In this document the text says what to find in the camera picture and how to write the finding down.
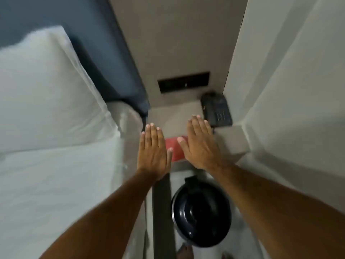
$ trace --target black telephone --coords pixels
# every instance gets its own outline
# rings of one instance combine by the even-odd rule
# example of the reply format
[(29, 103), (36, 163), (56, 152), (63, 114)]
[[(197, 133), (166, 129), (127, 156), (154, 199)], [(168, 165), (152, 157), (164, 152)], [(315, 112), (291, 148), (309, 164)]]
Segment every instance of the black telephone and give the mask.
[(204, 118), (211, 127), (231, 126), (233, 120), (224, 95), (208, 92), (201, 96)]

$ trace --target mattress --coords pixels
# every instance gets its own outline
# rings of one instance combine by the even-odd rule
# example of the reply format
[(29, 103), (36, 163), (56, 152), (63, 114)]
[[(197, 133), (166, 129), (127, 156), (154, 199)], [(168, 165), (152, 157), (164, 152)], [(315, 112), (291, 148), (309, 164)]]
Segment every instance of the mattress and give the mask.
[[(124, 103), (108, 107), (118, 125), (110, 139), (0, 155), (2, 258), (37, 259), (135, 172), (141, 119)], [(142, 257), (144, 232), (143, 205), (124, 258)]]

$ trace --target red box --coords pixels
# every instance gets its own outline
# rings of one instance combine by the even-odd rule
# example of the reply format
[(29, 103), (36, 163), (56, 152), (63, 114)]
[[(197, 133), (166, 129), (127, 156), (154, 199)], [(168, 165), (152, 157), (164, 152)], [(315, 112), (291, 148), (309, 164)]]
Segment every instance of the red box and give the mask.
[[(187, 136), (181, 136), (188, 142)], [(172, 153), (172, 162), (179, 161), (185, 159), (185, 154), (177, 141), (177, 137), (167, 138), (165, 139), (165, 147), (166, 149), (173, 148), (174, 151)]]

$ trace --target hand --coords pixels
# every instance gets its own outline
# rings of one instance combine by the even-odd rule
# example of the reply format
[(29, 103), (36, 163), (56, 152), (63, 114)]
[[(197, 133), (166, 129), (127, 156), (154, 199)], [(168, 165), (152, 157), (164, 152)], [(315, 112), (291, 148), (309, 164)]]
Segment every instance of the hand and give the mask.
[(165, 148), (162, 130), (151, 123), (141, 132), (138, 154), (138, 172), (150, 173), (160, 180), (170, 172), (173, 149)]
[(192, 116), (187, 122), (187, 136), (188, 143), (183, 137), (179, 137), (177, 141), (192, 165), (210, 171), (214, 165), (222, 163), (223, 156), (207, 120), (203, 120), (200, 115)]

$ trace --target headboard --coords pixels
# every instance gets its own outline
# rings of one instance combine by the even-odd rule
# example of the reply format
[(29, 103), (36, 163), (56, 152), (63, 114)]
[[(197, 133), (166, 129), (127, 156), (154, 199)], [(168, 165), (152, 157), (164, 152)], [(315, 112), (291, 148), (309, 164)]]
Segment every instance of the headboard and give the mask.
[(32, 30), (62, 25), (105, 101), (123, 100), (145, 115), (145, 89), (108, 0), (0, 0), (0, 47)]

